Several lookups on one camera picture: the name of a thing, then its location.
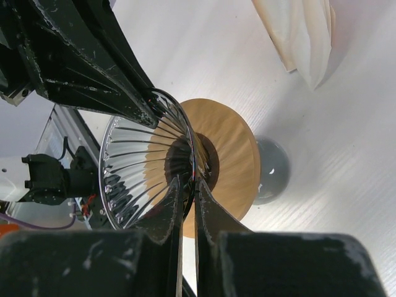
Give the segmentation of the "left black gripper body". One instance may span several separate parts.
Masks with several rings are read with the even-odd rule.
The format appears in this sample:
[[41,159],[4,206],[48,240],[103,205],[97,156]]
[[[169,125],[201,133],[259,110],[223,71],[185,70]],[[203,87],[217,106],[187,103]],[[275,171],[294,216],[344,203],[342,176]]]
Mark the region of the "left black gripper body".
[[61,46],[54,25],[61,1],[1,1],[1,99],[18,106],[33,91],[57,105],[62,94],[50,91],[44,71],[56,68]]

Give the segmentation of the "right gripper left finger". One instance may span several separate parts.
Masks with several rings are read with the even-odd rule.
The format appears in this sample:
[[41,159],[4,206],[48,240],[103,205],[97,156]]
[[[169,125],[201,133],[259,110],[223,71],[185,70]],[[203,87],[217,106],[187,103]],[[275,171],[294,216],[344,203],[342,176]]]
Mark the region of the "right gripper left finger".
[[180,296],[181,180],[128,230],[15,231],[2,296]]

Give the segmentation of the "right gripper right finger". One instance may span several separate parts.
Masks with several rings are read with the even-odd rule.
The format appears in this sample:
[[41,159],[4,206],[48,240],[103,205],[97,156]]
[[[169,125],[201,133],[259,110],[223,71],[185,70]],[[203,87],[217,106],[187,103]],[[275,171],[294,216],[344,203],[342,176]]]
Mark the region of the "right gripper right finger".
[[336,233],[253,232],[195,190],[199,296],[385,296],[364,246]]

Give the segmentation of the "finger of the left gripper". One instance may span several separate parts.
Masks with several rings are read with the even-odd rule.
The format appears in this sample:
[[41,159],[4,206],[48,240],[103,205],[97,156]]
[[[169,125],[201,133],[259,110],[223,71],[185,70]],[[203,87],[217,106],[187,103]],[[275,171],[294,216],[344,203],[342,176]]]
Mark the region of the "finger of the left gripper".
[[75,8],[90,32],[112,57],[132,86],[140,93],[153,83],[140,66],[113,12],[114,1],[75,0]]
[[62,106],[121,116],[156,127],[158,120],[149,104],[153,88],[138,92],[90,32],[74,1],[61,2],[62,14],[52,15],[61,41],[61,46],[55,48],[56,68],[44,71],[49,90],[60,88]]

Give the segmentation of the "orange white coffee filter bag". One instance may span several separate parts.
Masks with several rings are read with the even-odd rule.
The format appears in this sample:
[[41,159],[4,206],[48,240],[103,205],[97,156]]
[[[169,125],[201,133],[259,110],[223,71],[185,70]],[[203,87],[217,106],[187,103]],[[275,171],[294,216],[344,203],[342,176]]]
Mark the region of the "orange white coffee filter bag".
[[335,11],[329,1],[253,1],[287,72],[311,90],[324,79],[332,50]]

